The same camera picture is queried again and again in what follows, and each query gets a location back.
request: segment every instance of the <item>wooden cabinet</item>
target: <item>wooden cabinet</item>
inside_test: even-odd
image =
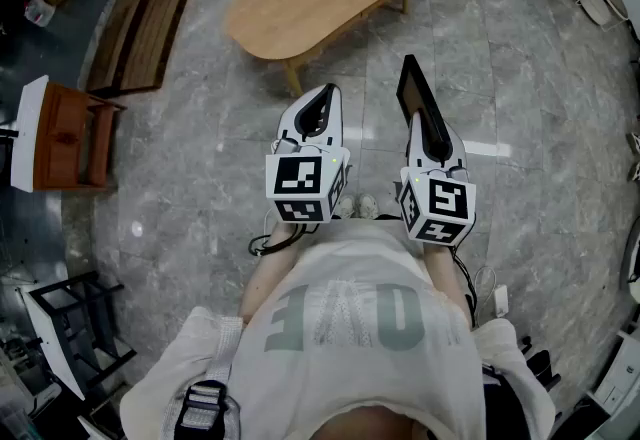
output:
[[[12,185],[25,191],[104,188],[113,114],[122,109],[51,83],[46,76],[25,86],[18,111],[20,135],[14,142]],[[85,133],[89,115],[93,116],[91,132]],[[80,159],[87,134],[88,162],[81,177]]]

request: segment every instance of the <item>backpack strap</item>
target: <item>backpack strap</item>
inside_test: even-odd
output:
[[[241,318],[224,318],[207,372],[171,399],[160,440],[240,440],[240,407],[228,395],[227,383],[241,334]]]

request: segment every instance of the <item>plastic container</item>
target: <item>plastic container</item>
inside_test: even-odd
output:
[[[51,6],[43,0],[31,0],[24,10],[24,16],[36,26],[43,28],[49,24],[55,11],[55,6]]]

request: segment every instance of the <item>white panel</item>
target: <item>white panel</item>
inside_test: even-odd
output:
[[[22,87],[16,130],[20,135],[13,142],[11,158],[11,185],[31,193],[33,191],[33,160],[36,153],[36,135],[40,121],[40,109],[47,89],[49,76]]]
[[[82,393],[82,390],[80,390],[78,382],[73,375],[73,371],[71,371],[71,368],[69,367],[67,358],[62,352],[51,318],[44,310],[42,310],[42,308],[40,308],[40,305],[35,302],[28,292],[24,293],[24,303],[27,307],[27,311],[29,312],[33,329],[36,331],[38,337],[42,339],[40,348],[42,349],[53,374],[60,378],[62,383],[69,387],[69,390],[84,401],[84,394]]]

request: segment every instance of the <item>black metal stand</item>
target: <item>black metal stand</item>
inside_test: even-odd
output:
[[[136,354],[133,349],[118,354],[107,310],[105,298],[121,289],[122,284],[104,287],[98,282],[98,273],[91,271],[29,293],[51,318],[65,358],[83,392],[91,391]],[[113,360],[106,368],[98,362],[95,348]]]

